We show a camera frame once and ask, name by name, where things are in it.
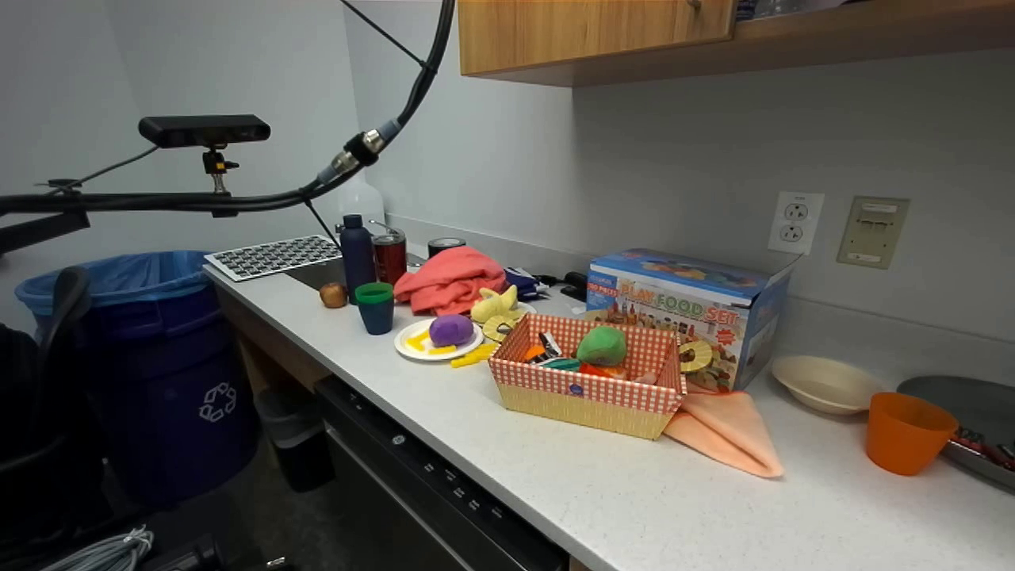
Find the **white wall outlet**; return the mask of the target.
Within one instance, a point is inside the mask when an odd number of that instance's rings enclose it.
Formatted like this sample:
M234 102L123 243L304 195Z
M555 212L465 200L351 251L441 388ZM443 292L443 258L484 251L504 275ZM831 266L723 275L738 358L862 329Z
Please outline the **white wall outlet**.
M809 254L820 233L822 207L822 195L782 195L773 203L767 249L776 254Z

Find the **brown round toy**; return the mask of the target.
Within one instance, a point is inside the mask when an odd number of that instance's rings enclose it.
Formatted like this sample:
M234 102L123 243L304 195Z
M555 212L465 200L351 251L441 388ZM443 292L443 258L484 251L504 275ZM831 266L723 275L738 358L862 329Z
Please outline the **brown round toy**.
M347 309L348 304L347 285L341 285L341 283L321 285L321 304L323 309Z

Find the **grey plate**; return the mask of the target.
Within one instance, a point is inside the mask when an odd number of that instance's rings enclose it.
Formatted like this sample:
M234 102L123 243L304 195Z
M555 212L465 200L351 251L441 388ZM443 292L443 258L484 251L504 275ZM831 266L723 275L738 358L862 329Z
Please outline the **grey plate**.
M898 383L900 393L937 403L957 420L945 461L961 472L1015 491L1015 388L954 376L923 376Z

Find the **orange napkin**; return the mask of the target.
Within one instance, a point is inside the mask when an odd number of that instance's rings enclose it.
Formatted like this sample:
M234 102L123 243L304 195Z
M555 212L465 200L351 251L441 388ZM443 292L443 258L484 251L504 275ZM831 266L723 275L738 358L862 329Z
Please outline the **orange napkin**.
M760 479L782 479L784 465L748 393L694 391L684 398L666 435L718 465Z

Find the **pink red cloth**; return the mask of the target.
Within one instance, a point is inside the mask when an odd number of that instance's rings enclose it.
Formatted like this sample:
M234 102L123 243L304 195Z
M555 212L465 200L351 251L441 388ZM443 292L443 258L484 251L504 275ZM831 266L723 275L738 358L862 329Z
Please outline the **pink red cloth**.
M484 289L503 292L504 283L504 266L496 258L475 249L452 249L417 272L403 272L395 298L414 316L468 316Z

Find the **wooden upper cabinet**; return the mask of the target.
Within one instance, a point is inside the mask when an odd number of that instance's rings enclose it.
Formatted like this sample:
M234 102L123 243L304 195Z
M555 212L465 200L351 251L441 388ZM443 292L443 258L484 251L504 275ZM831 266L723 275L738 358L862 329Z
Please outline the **wooden upper cabinet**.
M1015 0L856 0L737 18L737 0L460 0L460 72L609 87L1015 45Z

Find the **beige wall plate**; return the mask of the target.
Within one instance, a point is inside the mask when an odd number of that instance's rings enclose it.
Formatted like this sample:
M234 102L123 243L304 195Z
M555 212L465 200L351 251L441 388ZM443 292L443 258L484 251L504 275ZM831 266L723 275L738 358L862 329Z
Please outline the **beige wall plate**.
M837 261L887 271L908 222L908 196L856 196L850 203Z

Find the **green blue cup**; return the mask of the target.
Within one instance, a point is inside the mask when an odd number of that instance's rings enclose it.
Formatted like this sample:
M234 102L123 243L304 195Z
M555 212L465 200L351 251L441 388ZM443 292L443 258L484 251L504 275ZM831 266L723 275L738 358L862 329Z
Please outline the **green blue cup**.
M395 329L395 289L388 283L365 283L356 289L362 324L372 337Z

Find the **yellow plush toy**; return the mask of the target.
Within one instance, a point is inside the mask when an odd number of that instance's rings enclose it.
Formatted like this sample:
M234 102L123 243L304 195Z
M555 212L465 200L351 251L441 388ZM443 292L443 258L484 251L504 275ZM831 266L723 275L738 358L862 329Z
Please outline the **yellow plush toy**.
M523 309L517 304L517 289L504 292L484 289L480 303L470 309L474 324L484 329L484 342L468 356L454 358L454 367L470 367L492 358L507 334L523 320Z

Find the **pineapple slice toy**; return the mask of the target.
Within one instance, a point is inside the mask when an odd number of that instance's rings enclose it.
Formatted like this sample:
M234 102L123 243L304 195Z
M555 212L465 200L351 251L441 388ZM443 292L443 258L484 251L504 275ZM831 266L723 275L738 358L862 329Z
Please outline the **pineapple slice toy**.
M680 367L682 367L684 376L703 372L711 363L713 363L713 347L703 342L703 341L684 342L684 347L680 350Z

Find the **red checkered basket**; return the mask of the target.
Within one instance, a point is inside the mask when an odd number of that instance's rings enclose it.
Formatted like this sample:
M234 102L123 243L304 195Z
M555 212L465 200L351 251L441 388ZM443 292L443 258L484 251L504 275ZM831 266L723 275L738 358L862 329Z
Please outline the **red checkered basket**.
M552 341L567 358L598 329L594 320L530 316L489 358L503 403L555 422L659 437L690 398L673 334L613 326L624 358L605 372L552 367L535 351Z

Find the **purple plush toy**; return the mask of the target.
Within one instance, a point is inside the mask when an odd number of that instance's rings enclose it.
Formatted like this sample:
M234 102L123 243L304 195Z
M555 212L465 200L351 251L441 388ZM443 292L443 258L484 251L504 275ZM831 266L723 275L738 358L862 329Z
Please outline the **purple plush toy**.
M434 347L468 347L474 341L474 320L460 316L434 317L430 337Z

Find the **white dish rack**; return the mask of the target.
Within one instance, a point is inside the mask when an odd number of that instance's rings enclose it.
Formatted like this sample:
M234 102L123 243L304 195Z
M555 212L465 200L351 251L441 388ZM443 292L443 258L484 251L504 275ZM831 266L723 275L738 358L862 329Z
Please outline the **white dish rack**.
M234 283L267 280L290 271L333 265L341 249L323 234L277 237L210 251L207 265Z

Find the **blue play food box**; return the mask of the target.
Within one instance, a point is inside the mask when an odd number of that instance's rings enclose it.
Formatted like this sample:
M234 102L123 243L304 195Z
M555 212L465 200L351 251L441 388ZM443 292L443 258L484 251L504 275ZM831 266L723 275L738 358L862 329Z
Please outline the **blue play food box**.
M600 254L586 271L586 316L671 329L711 347L699 383L746 388L772 358L789 271L743 271L659 251Z

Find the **white plate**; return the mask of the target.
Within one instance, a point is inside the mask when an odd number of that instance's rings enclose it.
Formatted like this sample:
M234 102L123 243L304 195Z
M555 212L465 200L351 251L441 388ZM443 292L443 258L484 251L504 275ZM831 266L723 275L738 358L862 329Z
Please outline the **white plate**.
M403 326L395 341L395 350L409 358L409 363L454 363L465 358L468 351L484 347L484 334L474 334L470 342L465 347L434 347L431 342L431 324L430 320L417 320L409 326Z

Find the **orange cup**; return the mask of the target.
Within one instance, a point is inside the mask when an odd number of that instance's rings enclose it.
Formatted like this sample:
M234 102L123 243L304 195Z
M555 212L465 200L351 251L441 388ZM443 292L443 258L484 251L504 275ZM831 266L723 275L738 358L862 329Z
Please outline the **orange cup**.
M867 420L867 457L894 475L920 475L954 433L957 420L929 401L877 393Z

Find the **cream bowl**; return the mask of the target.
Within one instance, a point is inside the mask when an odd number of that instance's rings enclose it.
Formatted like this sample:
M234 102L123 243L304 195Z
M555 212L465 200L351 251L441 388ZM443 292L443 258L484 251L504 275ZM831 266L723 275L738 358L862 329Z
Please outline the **cream bowl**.
M794 401L822 417L860 417L882 393L867 367L822 356L782 356L772 376Z

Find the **black chair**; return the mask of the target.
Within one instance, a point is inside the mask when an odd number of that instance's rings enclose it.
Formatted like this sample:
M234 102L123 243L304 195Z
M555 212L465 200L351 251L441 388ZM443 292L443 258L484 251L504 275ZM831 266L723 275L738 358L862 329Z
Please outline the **black chair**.
M104 471L77 388L89 280L60 271L38 341L0 326L0 571L77 544L109 519Z

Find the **green plush toy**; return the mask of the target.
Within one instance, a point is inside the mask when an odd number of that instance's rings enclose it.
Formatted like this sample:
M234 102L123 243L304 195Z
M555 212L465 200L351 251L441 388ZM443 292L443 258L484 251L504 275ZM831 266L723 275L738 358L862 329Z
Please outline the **green plush toy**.
M627 341L623 329L613 329L613 326L594 326L577 347L581 364L613 367L613 364L623 364L624 358L627 358Z

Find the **black dishwasher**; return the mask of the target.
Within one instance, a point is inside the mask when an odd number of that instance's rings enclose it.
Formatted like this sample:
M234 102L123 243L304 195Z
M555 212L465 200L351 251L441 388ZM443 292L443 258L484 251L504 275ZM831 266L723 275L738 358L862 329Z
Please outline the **black dishwasher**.
M347 380L318 383L351 571L567 571L567 552Z

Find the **blue recycling bin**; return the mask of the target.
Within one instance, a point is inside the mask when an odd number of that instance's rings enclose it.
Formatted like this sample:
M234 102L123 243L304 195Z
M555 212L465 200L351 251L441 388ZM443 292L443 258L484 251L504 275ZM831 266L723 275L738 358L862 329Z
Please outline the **blue recycling bin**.
M81 271L89 316L77 324L77 388L123 496L172 508L229 482L258 452L258 414L202 254L123 254ZM16 289L31 341L49 326L53 280Z

